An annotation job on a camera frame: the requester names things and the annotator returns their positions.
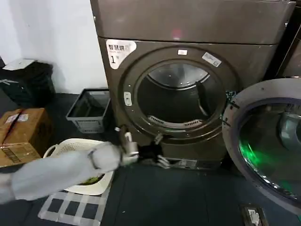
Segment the washer door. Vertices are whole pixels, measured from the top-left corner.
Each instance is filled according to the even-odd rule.
[[[235,73],[220,59],[191,47],[162,48],[144,55],[120,83],[126,115],[141,133],[165,135],[165,143],[184,144],[218,135],[227,93],[239,89]]]
[[[225,110],[222,133],[242,174],[301,214],[301,79],[263,81],[241,91]]]

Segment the checkered mat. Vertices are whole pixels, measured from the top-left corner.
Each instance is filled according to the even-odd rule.
[[[38,216],[41,219],[77,226],[99,226],[110,187],[102,195],[90,196],[61,191],[45,201]]]

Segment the number 1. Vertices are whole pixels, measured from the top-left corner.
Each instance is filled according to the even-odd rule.
[[[111,56],[111,57],[112,57],[112,64],[116,63],[116,62],[114,61],[114,56]]]

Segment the white laundry basket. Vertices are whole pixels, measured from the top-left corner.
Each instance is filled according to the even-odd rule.
[[[70,151],[88,150],[100,143],[103,143],[103,142],[97,141],[97,140],[77,139],[77,138],[67,139],[58,145],[53,145],[50,148],[48,148],[48,150],[45,152],[43,158],[54,157],[56,155],[60,155],[62,153],[70,152]],[[108,173],[105,173],[103,178],[101,178],[101,180],[95,184],[75,185],[75,186],[69,187],[65,190],[69,191],[69,192],[78,193],[78,194],[100,195],[108,188],[112,177],[113,177],[113,172],[108,172]]]

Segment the dryer drum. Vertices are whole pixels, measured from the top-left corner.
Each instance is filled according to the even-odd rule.
[[[171,63],[148,73],[137,97],[141,111],[151,122],[170,129],[185,129],[200,126],[213,115],[222,89],[206,70]]]

